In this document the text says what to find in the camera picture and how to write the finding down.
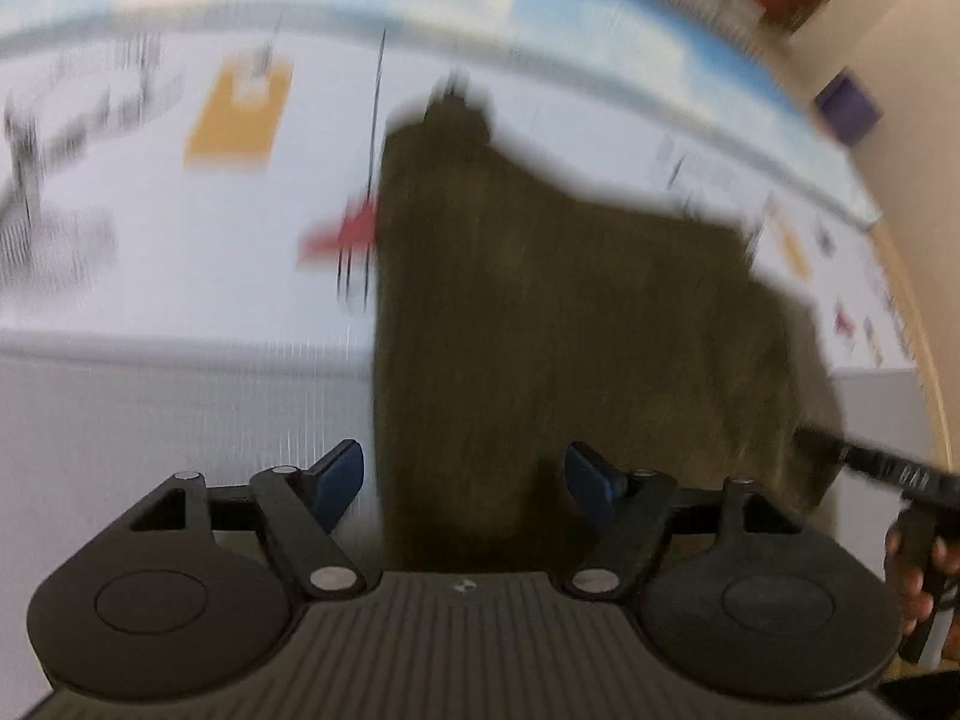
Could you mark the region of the person right hand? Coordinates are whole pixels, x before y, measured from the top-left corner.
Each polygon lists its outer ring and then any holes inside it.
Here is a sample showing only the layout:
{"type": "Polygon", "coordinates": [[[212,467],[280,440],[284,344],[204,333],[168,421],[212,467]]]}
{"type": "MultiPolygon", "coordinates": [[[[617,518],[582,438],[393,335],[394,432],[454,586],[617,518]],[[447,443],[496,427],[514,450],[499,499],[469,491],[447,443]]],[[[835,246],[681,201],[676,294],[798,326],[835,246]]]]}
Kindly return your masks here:
{"type": "MultiPolygon", "coordinates": [[[[898,600],[903,614],[903,634],[911,634],[919,622],[926,622],[934,613],[937,601],[924,590],[924,572],[905,553],[903,533],[892,525],[885,536],[884,572],[898,600]]],[[[947,577],[958,575],[958,544],[937,538],[931,548],[931,566],[947,577]]]]}

